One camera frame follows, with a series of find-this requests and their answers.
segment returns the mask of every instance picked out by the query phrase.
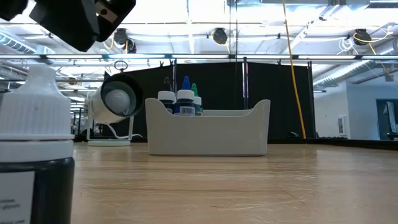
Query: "black backdrop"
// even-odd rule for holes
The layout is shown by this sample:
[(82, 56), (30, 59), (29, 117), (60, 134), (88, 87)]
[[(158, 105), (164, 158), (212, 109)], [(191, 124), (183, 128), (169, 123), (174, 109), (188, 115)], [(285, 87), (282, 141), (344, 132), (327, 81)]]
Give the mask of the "black backdrop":
[[(294, 67), (307, 138), (315, 137), (312, 78), (307, 67)], [(293, 131), (302, 135), (289, 66), (248, 63), (249, 107), (263, 99), (271, 100), (269, 139), (286, 139)], [(130, 72), (144, 90), (144, 98), (156, 98), (165, 77), (172, 80), (173, 68), (150, 68)], [(184, 76), (196, 83), (205, 110), (243, 110), (242, 63), (198, 63), (177, 65), (177, 89)], [(118, 135), (127, 135), (128, 119), (113, 124)], [(147, 136), (145, 108), (134, 117), (134, 134)], [(105, 128), (104, 136), (112, 136)]]
[[(295, 66), (294, 71), (305, 133), (307, 138), (315, 138), (312, 78), (307, 67)], [(249, 107), (271, 100), (268, 138), (285, 139), (291, 131), (302, 136), (290, 66), (249, 63), (248, 74)]]

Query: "white lamp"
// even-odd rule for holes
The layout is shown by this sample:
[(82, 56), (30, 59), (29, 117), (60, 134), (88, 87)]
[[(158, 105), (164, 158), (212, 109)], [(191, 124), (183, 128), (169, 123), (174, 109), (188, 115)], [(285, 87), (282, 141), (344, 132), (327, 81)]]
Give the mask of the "white lamp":
[[(120, 73), (107, 78), (102, 86), (88, 97), (88, 128), (89, 146), (128, 146), (132, 139), (134, 115), (142, 106), (143, 92), (139, 84), (131, 76)], [(129, 135), (120, 137), (110, 126), (126, 118), (130, 118)], [(106, 124), (117, 139), (93, 140), (90, 129), (93, 120)]]

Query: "lamp base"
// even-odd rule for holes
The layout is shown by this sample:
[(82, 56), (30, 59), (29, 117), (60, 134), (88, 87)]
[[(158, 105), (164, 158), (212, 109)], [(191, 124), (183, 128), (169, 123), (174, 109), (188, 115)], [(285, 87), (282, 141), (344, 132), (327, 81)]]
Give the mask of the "lamp base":
[(103, 146), (103, 147), (118, 147), (118, 146), (130, 146), (130, 141), (88, 141), (89, 146)]

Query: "blue cap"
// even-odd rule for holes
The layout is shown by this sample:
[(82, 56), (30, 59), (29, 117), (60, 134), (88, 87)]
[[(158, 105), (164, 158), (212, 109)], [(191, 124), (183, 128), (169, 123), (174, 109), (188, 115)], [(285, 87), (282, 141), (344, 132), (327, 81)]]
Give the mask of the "blue cap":
[(191, 90), (191, 84), (189, 82), (189, 77), (184, 77), (184, 82), (182, 83), (182, 90)]

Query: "green cap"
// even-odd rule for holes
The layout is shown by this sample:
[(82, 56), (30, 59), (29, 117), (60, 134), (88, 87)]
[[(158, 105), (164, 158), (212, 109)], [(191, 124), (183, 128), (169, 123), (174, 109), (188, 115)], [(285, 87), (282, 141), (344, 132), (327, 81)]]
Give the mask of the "green cap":
[(198, 96), (198, 89), (197, 89), (197, 85), (195, 83), (192, 84), (191, 90), (195, 93), (195, 96)]

